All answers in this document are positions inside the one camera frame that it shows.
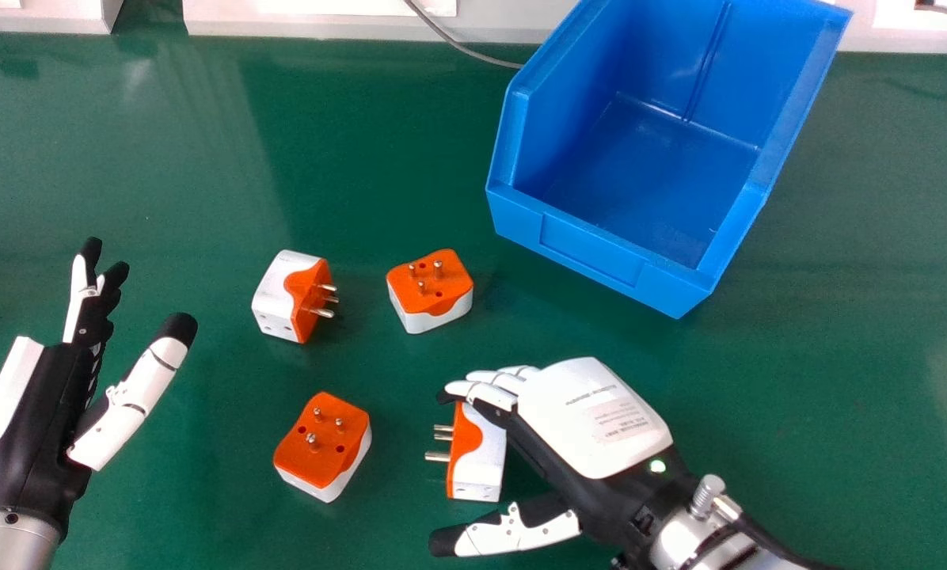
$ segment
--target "green table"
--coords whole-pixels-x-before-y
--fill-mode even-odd
[[[172,4],[130,2],[111,37],[0,36],[0,366],[15,335],[58,338],[89,234],[133,267],[105,385],[170,311],[201,325],[76,506],[57,568],[603,568],[614,551],[585,538],[489,560],[426,549],[490,509],[447,501],[422,461],[451,417],[438,387],[580,355],[798,551],[947,568],[947,57],[840,55],[717,292],[672,321],[492,231],[509,71],[441,44],[189,39]],[[444,246],[473,273],[473,311],[405,335],[384,275]],[[284,248],[328,257],[343,299],[304,347],[249,312]],[[331,505],[271,465],[318,390],[375,426]],[[510,463],[503,499],[542,490]]]

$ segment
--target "robotic hand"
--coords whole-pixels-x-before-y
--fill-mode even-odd
[[[108,320],[129,267],[94,267],[101,241],[90,238],[72,264],[63,342],[19,336],[0,372],[0,570],[51,565],[72,505],[93,470],[104,468],[158,403],[192,346],[198,325],[173,314],[122,382],[90,404]]]
[[[586,534],[622,549],[615,570],[824,570],[699,480],[657,412],[595,358],[470,372],[439,393],[507,430],[554,492],[434,531],[434,556],[525,551]]]

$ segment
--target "black cable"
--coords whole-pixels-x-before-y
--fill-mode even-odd
[[[755,520],[746,515],[746,513],[741,513],[741,516],[739,516],[735,522],[732,522],[731,526],[737,528],[739,533],[747,534],[760,548],[767,549],[767,551],[772,552],[774,555],[777,555],[789,563],[808,568],[809,570],[842,570],[839,566],[829,566],[828,564],[822,564],[821,562],[816,562],[816,560],[808,560],[807,558],[796,555],[791,549],[788,549],[778,541],[773,534],[770,534],[770,531],[766,530],[762,524],[756,523]]]
[[[413,0],[404,0],[404,3],[407,4],[411,10],[413,10],[413,13],[416,14],[416,17],[422,19],[422,21],[428,25],[428,28],[432,29],[434,33],[437,33],[438,37],[441,37],[442,40],[445,40],[445,43],[449,44],[449,46],[457,48],[459,51],[469,55],[471,58],[476,58],[492,65],[507,67],[509,69],[523,68],[523,64],[521,63],[500,60],[498,58],[491,57],[491,55],[485,55],[481,54],[479,51],[470,50],[469,47],[463,46],[463,44],[460,43],[459,40],[456,40],[455,37],[449,36],[449,32],[445,32],[445,29],[442,28],[442,26],[437,25],[437,23],[435,23],[435,21],[433,21],[433,19],[431,19],[430,16],[422,10],[422,8],[413,2]]]
[[[919,10],[922,12],[937,12],[939,14],[947,15],[947,8],[944,6],[934,5],[934,0],[918,0],[916,1],[914,10]]]

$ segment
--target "orange and white plug adapter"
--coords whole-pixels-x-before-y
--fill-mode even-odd
[[[320,392],[273,455],[273,466],[287,483],[326,503],[344,491],[371,447],[368,412]]]
[[[411,335],[455,321],[474,304],[474,281],[453,249],[394,267],[386,282],[393,308]]]
[[[456,403],[452,425],[436,425],[435,439],[451,441],[448,454],[428,451],[425,461],[449,463],[445,496],[498,502],[505,472],[505,430],[488,422],[465,401]]]
[[[266,335],[304,344],[319,317],[335,317],[325,306],[340,302],[336,292],[326,260],[285,249],[259,282],[252,313]]]

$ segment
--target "label on robotic hand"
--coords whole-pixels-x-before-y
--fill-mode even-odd
[[[559,362],[527,380],[519,415],[590,479],[610,477],[673,443],[657,412],[595,358]]]

